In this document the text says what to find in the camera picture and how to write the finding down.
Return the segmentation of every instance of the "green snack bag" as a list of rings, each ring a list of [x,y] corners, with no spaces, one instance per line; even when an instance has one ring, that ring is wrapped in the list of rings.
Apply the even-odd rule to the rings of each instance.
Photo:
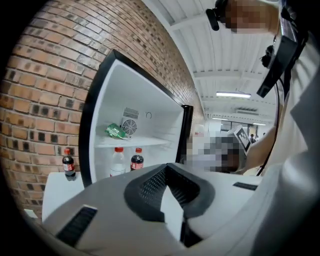
[[[109,135],[111,138],[118,138],[127,140],[127,134],[115,123],[110,124],[105,130],[105,133]]]

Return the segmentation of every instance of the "red bottle label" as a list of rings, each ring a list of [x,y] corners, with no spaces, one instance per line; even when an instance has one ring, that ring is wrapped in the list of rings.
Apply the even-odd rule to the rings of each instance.
[[[141,169],[144,167],[144,163],[135,163],[135,162],[132,162],[131,165],[131,170],[138,170],[138,169]]]
[[[75,170],[75,164],[74,163],[69,163],[69,164],[63,164],[63,169],[65,171],[74,171]]]

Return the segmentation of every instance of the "brick wall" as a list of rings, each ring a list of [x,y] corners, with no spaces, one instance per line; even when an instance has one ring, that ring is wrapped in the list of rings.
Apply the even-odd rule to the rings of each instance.
[[[84,101],[111,49],[194,106],[193,124],[204,121],[183,58],[140,0],[48,1],[15,46],[0,94],[2,169],[18,205],[39,217],[48,174],[63,172],[66,147],[79,170]]]

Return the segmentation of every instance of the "white counter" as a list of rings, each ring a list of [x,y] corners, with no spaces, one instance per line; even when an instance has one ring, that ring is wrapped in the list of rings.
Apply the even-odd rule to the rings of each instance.
[[[64,172],[51,172],[43,195],[42,221],[84,189],[80,172],[76,172],[76,179],[72,181],[67,180]]]

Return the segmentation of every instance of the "black refrigerator door frame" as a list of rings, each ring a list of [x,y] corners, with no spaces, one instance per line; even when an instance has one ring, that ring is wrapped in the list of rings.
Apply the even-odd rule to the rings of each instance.
[[[181,124],[181,133],[179,139],[179,145],[176,152],[175,162],[183,164],[184,156],[187,155],[187,142],[190,137],[192,116],[194,114],[194,107],[189,105],[182,105],[183,107],[183,119]]]
[[[165,94],[167,94],[171,99],[173,99],[177,104],[179,104],[183,109],[183,119],[181,125],[181,133],[178,144],[178,150],[176,155],[176,162],[178,163],[181,158],[181,153],[184,153],[184,149],[187,145],[187,139],[190,135],[191,122],[193,115],[193,107],[189,105],[184,105],[179,98],[177,98],[172,92],[165,88],[158,80],[156,80],[152,75],[145,71],[142,67],[137,65],[135,62],[130,60],[128,57],[118,52],[117,50],[111,50],[107,57],[100,64],[100,67],[92,81],[92,84],[88,90],[86,96],[81,121],[79,128],[79,165],[82,177],[83,186],[86,188],[92,184],[91,172],[90,172],[90,159],[89,159],[89,142],[90,142],[90,131],[91,122],[94,115],[97,99],[101,90],[101,87],[105,81],[105,78],[112,67],[113,63],[118,60],[125,65],[129,66],[131,69],[139,73],[141,76],[149,80]]]

